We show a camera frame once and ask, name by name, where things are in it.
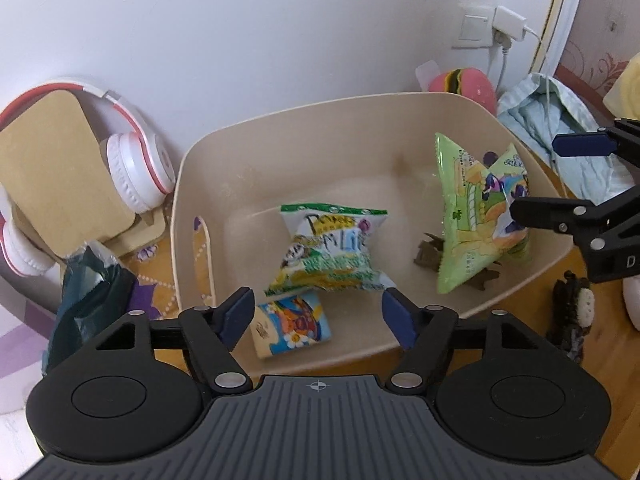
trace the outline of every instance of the pink plush toy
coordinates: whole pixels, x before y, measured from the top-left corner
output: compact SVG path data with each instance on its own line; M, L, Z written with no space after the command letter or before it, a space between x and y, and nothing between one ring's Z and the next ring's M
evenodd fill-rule
M429 85L429 92L451 92L463 95L495 115L497 100L491 82L477 68L460 68L436 76Z

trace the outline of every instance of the white wall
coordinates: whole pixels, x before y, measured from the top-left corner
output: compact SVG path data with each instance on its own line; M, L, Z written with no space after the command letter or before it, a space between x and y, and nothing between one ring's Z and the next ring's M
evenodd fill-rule
M486 71L488 50L451 50L460 1L505 5L542 30L551 0L0 0L0 104L61 74L91 75L164 134L175 163L247 118L328 99L417 90L414 69ZM529 70L514 46L505 83ZM498 53L490 72L500 70Z

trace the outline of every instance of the light switch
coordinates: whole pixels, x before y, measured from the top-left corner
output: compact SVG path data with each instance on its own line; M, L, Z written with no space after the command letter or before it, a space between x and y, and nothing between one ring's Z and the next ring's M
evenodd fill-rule
M459 33L454 48L486 48L494 44L495 7L460 6Z

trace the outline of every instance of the green snack bag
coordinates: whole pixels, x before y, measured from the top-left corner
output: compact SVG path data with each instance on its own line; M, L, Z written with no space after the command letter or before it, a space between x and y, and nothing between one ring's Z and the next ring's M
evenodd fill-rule
M371 268L367 241L386 210L334 204L287 204L280 208L293 237L280 272L264 291L274 296L300 288L382 290L394 283Z
M529 194L527 171L516 148L484 167L443 134L436 134L438 175L444 196L444 253L438 292L446 294L506 253L527 250L527 229L509 206Z

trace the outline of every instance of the circular black cover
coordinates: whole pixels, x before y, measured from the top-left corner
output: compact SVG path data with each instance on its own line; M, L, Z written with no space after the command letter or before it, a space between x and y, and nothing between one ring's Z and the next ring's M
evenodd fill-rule
M554 462L594 451L610 416L604 388L552 351L508 349L446 377L435 405L446 426L480 452Z
M27 419L43 450L86 462L137 458L178 440L200 415L200 392L178 368L125 350L91 356L68 359L31 392Z

